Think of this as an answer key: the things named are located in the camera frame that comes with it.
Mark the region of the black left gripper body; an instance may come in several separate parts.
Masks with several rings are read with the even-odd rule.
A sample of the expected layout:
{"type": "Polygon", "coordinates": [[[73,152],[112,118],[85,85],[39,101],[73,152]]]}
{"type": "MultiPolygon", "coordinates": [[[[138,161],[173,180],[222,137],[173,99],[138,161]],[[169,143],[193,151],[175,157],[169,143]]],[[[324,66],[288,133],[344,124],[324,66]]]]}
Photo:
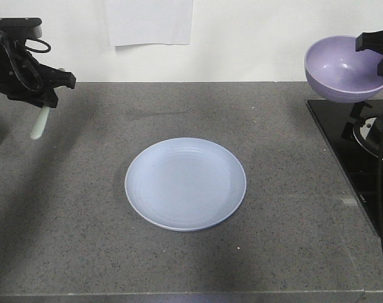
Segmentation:
{"type": "Polygon", "coordinates": [[[40,63],[26,48],[27,40],[16,40],[0,29],[0,93],[18,95],[42,92],[43,80],[40,63]]]}

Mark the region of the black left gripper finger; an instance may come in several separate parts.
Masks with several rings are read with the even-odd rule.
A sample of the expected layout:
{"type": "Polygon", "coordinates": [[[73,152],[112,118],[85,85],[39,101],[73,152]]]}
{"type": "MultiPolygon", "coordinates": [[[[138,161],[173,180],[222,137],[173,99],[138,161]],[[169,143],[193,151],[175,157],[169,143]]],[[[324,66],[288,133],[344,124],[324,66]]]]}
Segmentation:
{"type": "Polygon", "coordinates": [[[56,108],[58,105],[58,97],[54,90],[25,92],[18,95],[8,95],[8,98],[10,100],[25,102],[40,108],[44,106],[56,108]]]}
{"type": "Polygon", "coordinates": [[[50,66],[41,64],[39,66],[39,73],[47,88],[57,88],[65,86],[70,89],[75,88],[76,77],[72,72],[55,69],[50,66]]]}

